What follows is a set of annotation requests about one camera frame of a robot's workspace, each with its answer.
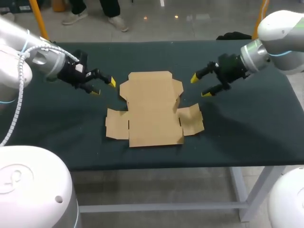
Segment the pants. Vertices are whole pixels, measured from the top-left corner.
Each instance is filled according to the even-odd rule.
[[[83,0],[69,0],[72,6],[72,13],[79,14],[86,9],[86,5]],[[99,0],[104,14],[113,18],[120,15],[120,7],[118,0]]]

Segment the brown cardboard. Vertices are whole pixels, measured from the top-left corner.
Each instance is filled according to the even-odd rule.
[[[106,136],[129,139],[130,147],[182,144],[204,130],[198,104],[179,108],[182,82],[169,71],[133,72],[120,85],[128,111],[108,109]]]

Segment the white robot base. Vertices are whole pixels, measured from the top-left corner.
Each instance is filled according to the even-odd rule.
[[[304,167],[282,176],[273,186],[268,201],[272,228],[304,227]]]
[[[0,227],[81,228],[71,175],[52,152],[0,148]]]

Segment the gray floor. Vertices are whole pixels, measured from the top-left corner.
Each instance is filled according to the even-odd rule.
[[[90,0],[90,16],[77,24],[60,24],[64,13],[43,11],[50,39],[58,42],[142,42],[215,39],[230,31],[251,34],[261,0],[120,0],[130,31],[107,23],[98,0]],[[271,0],[268,12],[304,11],[297,0]],[[32,14],[16,15],[20,25],[39,34]],[[289,76],[303,106],[302,74]],[[243,168],[248,191],[262,167]],[[226,168],[129,170],[72,173],[80,205],[235,200]],[[235,210],[83,214],[85,228],[270,228],[266,201],[255,219],[241,224]]]

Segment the white shoe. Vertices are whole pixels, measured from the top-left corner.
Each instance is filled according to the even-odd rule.
[[[126,26],[124,19],[121,16],[116,16],[113,18],[109,18],[109,22],[115,26],[115,28],[121,30],[122,32],[126,32],[129,30],[128,26]]]
[[[69,15],[62,21],[63,25],[72,25],[75,22],[87,17],[88,13],[87,10],[85,9],[79,14],[73,14],[72,12],[69,13]]]
[[[5,19],[10,20],[10,21],[15,21],[15,15],[12,13],[7,13],[2,15]]]

